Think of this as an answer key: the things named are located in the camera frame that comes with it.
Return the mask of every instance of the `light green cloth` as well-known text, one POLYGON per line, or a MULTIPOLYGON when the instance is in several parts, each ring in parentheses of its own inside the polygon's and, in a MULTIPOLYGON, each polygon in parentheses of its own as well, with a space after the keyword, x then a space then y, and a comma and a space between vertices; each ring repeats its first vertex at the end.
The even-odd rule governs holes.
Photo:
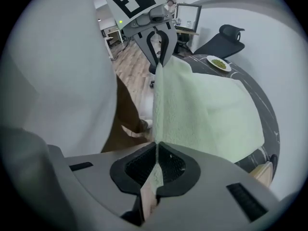
POLYGON ((192 73, 172 57, 156 69, 153 136, 233 163, 264 143, 258 111, 243 84, 192 73))

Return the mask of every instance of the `round table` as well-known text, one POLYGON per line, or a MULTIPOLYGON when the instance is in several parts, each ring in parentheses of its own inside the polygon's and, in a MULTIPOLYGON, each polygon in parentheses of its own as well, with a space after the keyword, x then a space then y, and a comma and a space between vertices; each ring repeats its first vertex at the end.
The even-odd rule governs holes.
POLYGON ((216 75, 240 80, 249 92, 259 112, 264 134, 264 144, 256 149, 252 154, 235 164, 249 173, 258 165, 269 161, 272 154, 276 154, 279 157, 280 137, 278 123, 270 101, 262 88, 249 74, 234 63, 225 60, 232 68, 230 72, 225 72, 212 66, 206 57, 207 55, 193 55, 185 57, 183 60, 190 64, 194 73, 216 75))

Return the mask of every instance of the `white plate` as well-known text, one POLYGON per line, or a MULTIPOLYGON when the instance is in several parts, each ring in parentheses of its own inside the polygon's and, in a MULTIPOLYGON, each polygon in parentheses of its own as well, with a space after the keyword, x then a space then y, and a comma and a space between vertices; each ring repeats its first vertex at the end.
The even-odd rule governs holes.
POLYGON ((208 60, 213 66, 215 66, 216 68, 219 68, 220 70, 223 70, 223 71, 226 71, 226 72, 230 72, 230 71, 232 70, 229 64, 227 64, 224 60, 222 60, 222 59, 220 59, 220 58, 218 58, 218 57, 216 57, 216 56, 207 56, 206 58, 207 58, 207 60, 208 60), (220 61, 222 61, 222 62, 225 64, 226 69, 223 69, 223 68, 221 68, 221 67, 218 67, 216 64, 212 63, 212 60, 220 60, 220 61))

